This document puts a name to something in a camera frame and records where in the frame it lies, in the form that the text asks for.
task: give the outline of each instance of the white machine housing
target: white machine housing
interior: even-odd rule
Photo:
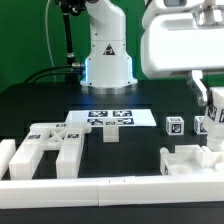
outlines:
[[[141,64],[147,77],[224,68],[223,25],[198,26],[195,18],[195,10],[205,4],[223,6],[224,1],[186,0],[184,6],[175,7],[167,7],[164,0],[149,4],[141,40]],[[217,16],[223,22],[222,15]]]
[[[136,84],[132,58],[126,52],[126,17],[110,0],[86,3],[90,16],[91,53],[86,59],[83,87],[97,93],[119,92]]]

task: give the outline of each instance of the black tabletop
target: black tabletop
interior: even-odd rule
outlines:
[[[122,127],[119,143],[103,143],[102,128],[86,135],[79,170],[82,177],[160,175],[160,148],[206,144],[194,132],[194,116],[203,115],[185,80],[140,82],[119,95],[82,93],[72,84],[18,84],[0,94],[0,140],[13,138],[17,147],[32,123],[64,122],[70,110],[151,109],[156,127]],[[166,133],[166,117],[181,116],[183,136]],[[46,152],[34,179],[55,178],[57,152]],[[0,223],[221,223],[224,203],[0,210]]]

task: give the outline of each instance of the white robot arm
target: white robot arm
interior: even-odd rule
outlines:
[[[120,93],[137,83],[126,52],[126,17],[110,0],[86,2],[90,16],[91,53],[86,59],[84,90]]]
[[[152,0],[143,17],[141,63],[145,75],[187,72],[199,105],[207,104],[203,72],[224,68],[223,0]]]

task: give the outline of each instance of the white cube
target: white cube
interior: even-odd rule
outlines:
[[[194,117],[194,130],[198,135],[206,135],[207,131],[204,129],[204,116]]]
[[[184,120],[182,119],[182,117],[167,117],[166,131],[169,135],[183,135]]]
[[[103,120],[103,142],[119,142],[119,126],[116,118]]]

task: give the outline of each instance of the warning label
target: warning label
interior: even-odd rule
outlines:
[[[110,44],[107,46],[107,49],[104,51],[103,55],[115,55],[114,50]]]

